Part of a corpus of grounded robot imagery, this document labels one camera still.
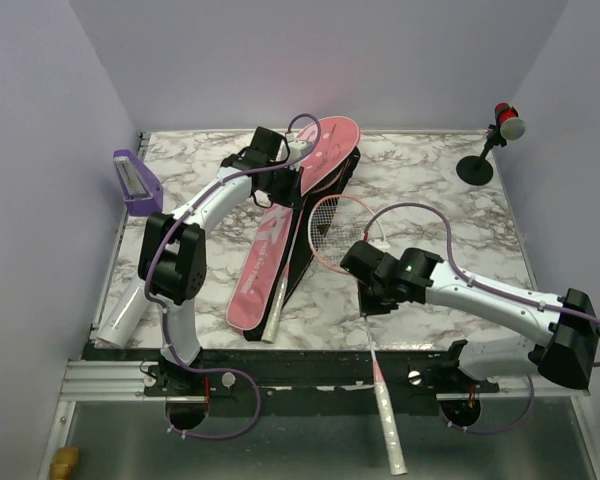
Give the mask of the pink racket cover bag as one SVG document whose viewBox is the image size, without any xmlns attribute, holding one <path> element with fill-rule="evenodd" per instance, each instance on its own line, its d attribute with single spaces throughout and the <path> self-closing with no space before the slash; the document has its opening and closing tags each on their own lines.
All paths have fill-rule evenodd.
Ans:
<svg viewBox="0 0 600 480">
<path fill-rule="evenodd" d="M 314 143 L 294 165 L 303 168 L 300 208 L 270 203 L 265 209 L 226 312 L 229 326 L 249 342 L 261 341 L 287 255 L 292 253 L 284 304 L 312 261 L 306 238 L 310 211 L 344 191 L 360 159 L 360 129 L 348 117 L 325 117 L 289 134 Z"/>
</svg>

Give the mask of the grey shuttlecock tube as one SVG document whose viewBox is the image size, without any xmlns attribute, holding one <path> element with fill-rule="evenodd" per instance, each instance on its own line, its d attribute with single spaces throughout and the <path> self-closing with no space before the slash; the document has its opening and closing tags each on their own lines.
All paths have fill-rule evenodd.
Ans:
<svg viewBox="0 0 600 480">
<path fill-rule="evenodd" d="M 97 348 L 125 348 L 149 305 L 144 286 L 144 281 L 139 277 L 130 280 L 112 312 L 99 328 L 95 340 Z"/>
</svg>

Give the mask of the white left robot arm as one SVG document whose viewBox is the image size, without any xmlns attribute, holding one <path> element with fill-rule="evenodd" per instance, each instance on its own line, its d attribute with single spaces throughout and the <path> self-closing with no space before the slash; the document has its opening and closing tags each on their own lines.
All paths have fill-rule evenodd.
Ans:
<svg viewBox="0 0 600 480">
<path fill-rule="evenodd" d="M 222 160 L 216 176 L 192 200 L 171 214 L 147 219 L 138 276 L 145 298 L 161 311 L 161 355 L 173 363 L 167 382 L 181 395 L 194 393 L 202 380 L 192 364 L 201 350 L 194 299 L 207 274 L 207 236 L 255 191 L 272 195 L 284 180 L 298 180 L 294 163 L 287 137 L 258 127 L 250 144 Z"/>
</svg>

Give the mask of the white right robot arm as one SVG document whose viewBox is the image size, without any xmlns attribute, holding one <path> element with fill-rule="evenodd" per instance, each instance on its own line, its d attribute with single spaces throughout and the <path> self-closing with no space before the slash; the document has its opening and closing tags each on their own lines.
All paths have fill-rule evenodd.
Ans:
<svg viewBox="0 0 600 480">
<path fill-rule="evenodd" d="M 589 322 L 589 296 L 570 289 L 563 296 L 511 287 L 470 272 L 456 273 L 439 255 L 418 248 L 400 258 L 365 241 L 344 255 L 341 267 L 358 282 L 362 313 L 381 315 L 402 303 L 442 306 L 513 331 L 491 341 L 460 341 L 440 367 L 440 379 L 460 392 L 490 377 L 539 375 L 569 389 L 589 386 L 600 327 Z"/>
</svg>

